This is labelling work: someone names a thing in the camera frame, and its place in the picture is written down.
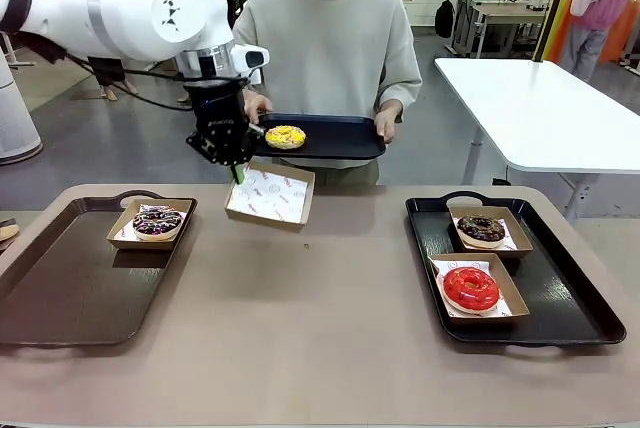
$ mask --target person's hand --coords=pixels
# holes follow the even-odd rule
[[[249,117],[249,121],[254,124],[260,122],[260,113],[271,113],[273,105],[271,100],[266,96],[245,91],[244,93],[244,112]]]
[[[398,100],[386,101],[376,115],[375,125],[378,136],[388,145],[396,136],[396,119],[402,114],[402,103]]]

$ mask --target food tray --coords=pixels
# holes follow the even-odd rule
[[[456,325],[447,316],[428,257],[461,251],[447,206],[458,197],[509,208],[533,245],[526,258],[502,260],[530,311],[516,325]],[[527,347],[606,345],[625,339],[620,319],[527,201],[456,192],[442,198],[412,198],[406,206],[440,322],[452,338]]]
[[[260,120],[260,126],[267,130],[279,125],[297,126],[306,133],[307,141],[297,150],[278,150],[262,139],[258,143],[258,156],[373,160],[386,151],[384,140],[376,133],[370,118],[274,114]]]
[[[178,248],[117,250],[106,236],[130,197],[72,201],[0,277],[0,344],[36,347],[115,345],[136,334]]]

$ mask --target white robotic arm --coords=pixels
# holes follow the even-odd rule
[[[0,31],[42,36],[77,57],[177,58],[192,80],[187,86],[198,118],[198,139],[190,137],[190,144],[227,165],[252,155],[251,147],[240,149],[249,125],[239,78],[266,65],[269,53],[234,43],[227,0],[0,0]],[[207,128],[217,122],[233,128],[225,133],[233,132],[234,143]],[[221,153],[222,145],[232,148]]]

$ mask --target donut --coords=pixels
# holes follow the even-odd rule
[[[447,302],[464,313],[488,313],[495,309],[500,299],[498,284],[477,268],[451,270],[444,277],[442,287]]]
[[[0,221],[0,241],[6,241],[13,238],[20,232],[16,220]]]
[[[166,241],[180,231],[182,215],[168,206],[149,206],[133,218],[136,236],[144,241]]]
[[[498,248],[504,243],[506,232],[498,220],[484,216],[464,216],[458,220],[460,238],[477,248]]]
[[[267,132],[266,139],[272,148],[295,150],[304,145],[307,135],[298,127],[283,125],[270,129]]]

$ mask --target table leg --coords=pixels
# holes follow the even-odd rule
[[[589,202],[589,195],[591,195],[593,185],[596,184],[599,176],[600,175],[598,174],[587,173],[582,175],[580,180],[578,180],[575,190],[573,191],[573,195],[571,195],[571,199],[569,200],[569,204],[564,211],[564,217],[569,221],[569,223],[574,224],[580,219],[580,216]]]
[[[471,57],[471,52],[473,51],[473,42],[476,39],[476,22],[478,21],[478,11],[473,9],[473,7],[467,5],[466,8],[467,13],[465,13],[465,20],[468,24],[467,26],[467,41],[466,46],[464,47],[464,53],[460,53],[464,57]],[[468,13],[471,12],[471,21],[469,21]]]
[[[480,43],[478,43],[478,53],[476,54],[476,58],[480,59],[482,56],[482,46],[484,45],[484,38],[487,35],[487,17],[485,15],[479,16],[480,23],[482,23],[482,29],[480,32]]]
[[[464,169],[464,176],[462,177],[463,185],[472,185],[473,178],[476,174],[476,168],[478,167],[478,159],[480,158],[480,151],[482,150],[484,140],[484,133],[479,126],[476,128],[476,133],[473,136],[471,142],[471,148],[469,149],[469,158],[467,158],[467,166]]]
[[[516,34],[518,33],[518,27],[520,25],[511,25],[511,30],[509,30],[509,35],[505,41],[504,47],[500,51],[500,58],[509,58],[509,54],[513,48],[513,42],[516,39]]]
[[[456,17],[455,17],[455,21],[453,23],[453,33],[451,35],[451,40],[450,43],[447,45],[445,44],[445,48],[447,50],[449,50],[451,53],[453,53],[454,55],[457,55],[458,52],[456,51],[455,47],[458,44],[458,41],[460,40],[460,36],[461,36],[461,32],[462,32],[462,24],[461,21],[463,21],[462,19],[462,10],[467,10],[467,5],[466,3],[464,3],[464,0],[457,0],[456,3]]]
[[[14,51],[13,45],[11,44],[11,40],[9,39],[6,33],[2,33],[2,39],[4,41],[4,45],[7,47],[7,57],[9,59],[8,64],[10,67],[36,65],[32,61],[18,61],[18,59],[16,58],[16,52]]]

